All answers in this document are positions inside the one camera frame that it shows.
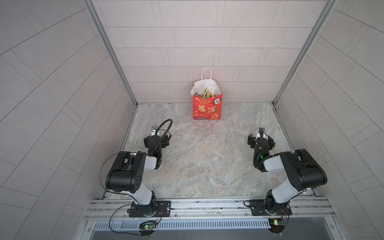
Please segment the red paper gift bag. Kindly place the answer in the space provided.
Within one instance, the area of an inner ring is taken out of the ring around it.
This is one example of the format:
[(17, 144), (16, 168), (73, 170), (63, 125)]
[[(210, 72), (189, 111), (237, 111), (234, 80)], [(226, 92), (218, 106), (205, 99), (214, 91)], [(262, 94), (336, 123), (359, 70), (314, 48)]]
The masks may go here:
[[(211, 98), (205, 99), (206, 89), (210, 90)], [(191, 89), (193, 97), (194, 120), (219, 120), (222, 113), (223, 93), (217, 82), (212, 79), (212, 70), (206, 68), (201, 73), (201, 80), (194, 82)]]

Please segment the yellow snack packet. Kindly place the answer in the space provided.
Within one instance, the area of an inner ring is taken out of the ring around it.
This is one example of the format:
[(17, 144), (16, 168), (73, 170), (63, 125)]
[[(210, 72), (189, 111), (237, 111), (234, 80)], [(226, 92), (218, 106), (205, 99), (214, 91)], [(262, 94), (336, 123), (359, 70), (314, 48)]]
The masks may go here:
[(211, 98), (212, 96), (211, 96), (211, 93), (210, 93), (210, 90), (209, 89), (206, 89), (206, 91), (205, 91), (205, 93), (204, 93), (204, 95), (203, 95), (203, 98), (205, 98), (205, 99), (209, 99), (209, 98)]

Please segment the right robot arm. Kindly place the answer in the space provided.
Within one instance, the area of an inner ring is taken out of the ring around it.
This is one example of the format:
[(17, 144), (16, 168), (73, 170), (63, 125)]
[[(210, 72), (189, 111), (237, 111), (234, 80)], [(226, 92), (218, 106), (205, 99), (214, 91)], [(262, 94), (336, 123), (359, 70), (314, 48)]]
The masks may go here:
[(262, 204), (249, 201), (249, 207), (254, 210), (262, 210), (271, 216), (288, 216), (291, 214), (289, 202), (293, 198), (328, 181), (325, 171), (305, 149), (271, 155), (275, 142), (265, 134), (264, 128), (259, 128), (255, 137), (248, 135), (247, 144), (254, 149), (253, 165), (256, 169), (263, 173), (284, 170), (287, 175), (282, 184), (267, 192)]

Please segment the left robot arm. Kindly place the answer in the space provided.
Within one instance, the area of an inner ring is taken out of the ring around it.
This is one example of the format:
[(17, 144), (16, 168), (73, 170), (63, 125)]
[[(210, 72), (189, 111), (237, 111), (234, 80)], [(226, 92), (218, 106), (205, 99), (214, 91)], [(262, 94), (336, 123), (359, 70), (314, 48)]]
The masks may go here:
[(169, 133), (173, 120), (167, 119), (159, 127), (153, 127), (151, 135), (144, 138), (148, 152), (121, 151), (113, 154), (113, 162), (102, 187), (106, 192), (125, 195), (133, 200), (129, 217), (153, 217), (169, 214), (171, 202), (158, 202), (154, 191), (143, 183), (144, 170), (157, 170), (162, 163), (162, 149), (169, 145)]

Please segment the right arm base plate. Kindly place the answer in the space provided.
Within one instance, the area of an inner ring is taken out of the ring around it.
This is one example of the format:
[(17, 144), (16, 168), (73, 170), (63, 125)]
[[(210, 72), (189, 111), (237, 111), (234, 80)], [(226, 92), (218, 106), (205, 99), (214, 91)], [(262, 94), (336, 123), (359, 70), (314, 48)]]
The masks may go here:
[(292, 215), (292, 210), (288, 203), (278, 204), (274, 200), (249, 200), (248, 203), (253, 216)]

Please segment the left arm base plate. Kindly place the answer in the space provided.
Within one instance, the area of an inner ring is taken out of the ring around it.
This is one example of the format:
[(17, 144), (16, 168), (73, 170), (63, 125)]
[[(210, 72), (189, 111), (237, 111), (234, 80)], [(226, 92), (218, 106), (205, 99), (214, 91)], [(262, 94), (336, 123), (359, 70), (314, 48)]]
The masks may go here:
[(145, 206), (132, 203), (131, 208), (127, 212), (130, 218), (169, 217), (171, 203), (171, 201), (156, 201), (156, 203), (151, 202)]

